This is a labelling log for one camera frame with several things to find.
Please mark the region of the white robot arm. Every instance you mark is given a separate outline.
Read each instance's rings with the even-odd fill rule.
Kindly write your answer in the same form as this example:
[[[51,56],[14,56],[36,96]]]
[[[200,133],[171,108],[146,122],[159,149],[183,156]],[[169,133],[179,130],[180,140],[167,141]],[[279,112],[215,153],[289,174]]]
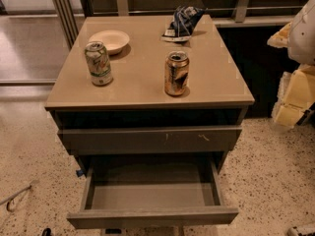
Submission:
[[[273,122],[283,129],[308,120],[315,104],[315,0],[309,0],[294,19],[272,35],[267,44],[286,48],[299,66],[284,72],[279,83]]]

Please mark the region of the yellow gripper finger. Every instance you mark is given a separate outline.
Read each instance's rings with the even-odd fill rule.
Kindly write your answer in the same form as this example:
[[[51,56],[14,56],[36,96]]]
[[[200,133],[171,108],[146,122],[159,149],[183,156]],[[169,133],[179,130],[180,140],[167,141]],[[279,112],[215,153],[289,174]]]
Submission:
[[[275,48],[287,48],[290,27],[291,23],[286,24],[267,40],[267,44]]]
[[[301,64],[292,73],[284,72],[272,111],[276,125],[293,128],[313,111],[315,103],[315,66]]]

